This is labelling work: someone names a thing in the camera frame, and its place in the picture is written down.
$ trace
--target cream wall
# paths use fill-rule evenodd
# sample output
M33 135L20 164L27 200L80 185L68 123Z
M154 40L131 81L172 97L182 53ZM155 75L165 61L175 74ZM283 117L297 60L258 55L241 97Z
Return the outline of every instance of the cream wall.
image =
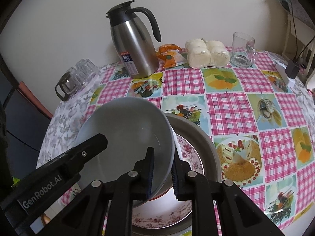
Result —
M97 66L118 60L106 11L128 0L23 0L0 35L0 51L19 81L24 81L54 113L54 86L82 58ZM184 46L204 37L232 44L235 31L256 39L255 47L281 52L286 13L277 0L135 0L155 15L162 43ZM152 33L148 19L138 13Z

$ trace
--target floral plate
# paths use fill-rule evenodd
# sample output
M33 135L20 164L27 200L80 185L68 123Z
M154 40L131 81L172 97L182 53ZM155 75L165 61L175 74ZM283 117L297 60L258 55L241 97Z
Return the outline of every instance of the floral plate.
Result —
M181 146L183 160L192 170L204 174L203 165L195 148L183 137L176 134ZM191 201L178 201L170 190L161 197L148 201L133 209L132 224L147 229L171 226L186 218L192 211Z

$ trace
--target orange snack package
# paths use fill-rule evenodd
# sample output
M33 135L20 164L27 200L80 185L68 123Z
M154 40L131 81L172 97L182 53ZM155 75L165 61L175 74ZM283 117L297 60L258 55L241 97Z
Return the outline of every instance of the orange snack package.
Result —
M187 59L179 53L179 50L181 48L175 44L164 44L159 47L157 57L164 61L163 68L176 67L187 63Z

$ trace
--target power adapter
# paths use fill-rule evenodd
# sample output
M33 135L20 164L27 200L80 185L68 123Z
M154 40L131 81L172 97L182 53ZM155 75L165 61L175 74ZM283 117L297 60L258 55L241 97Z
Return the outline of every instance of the power adapter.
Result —
M289 60L287 68L285 69L285 73L287 76L291 79L295 79L298 72L300 70L300 67L295 63L292 59Z

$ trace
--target gray bowl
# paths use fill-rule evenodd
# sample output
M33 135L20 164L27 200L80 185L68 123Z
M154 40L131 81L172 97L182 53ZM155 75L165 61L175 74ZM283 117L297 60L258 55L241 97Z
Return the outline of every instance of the gray bowl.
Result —
M204 167L205 176L209 180L221 182L220 159L209 136L200 127L185 118L169 113L166 113L166 117L175 133L185 138L197 151ZM145 229L133 225L132 232L133 235L177 236L192 229L192 217L193 215L190 214L179 223L162 229Z
M98 108L83 124L75 141L78 145L102 133L108 140L106 150L85 164L78 182L83 189L93 180L104 183L133 170L145 158L147 147L154 148L152 198L170 173L174 159L173 133L164 113L142 98L118 98ZM134 206L144 203L134 201Z

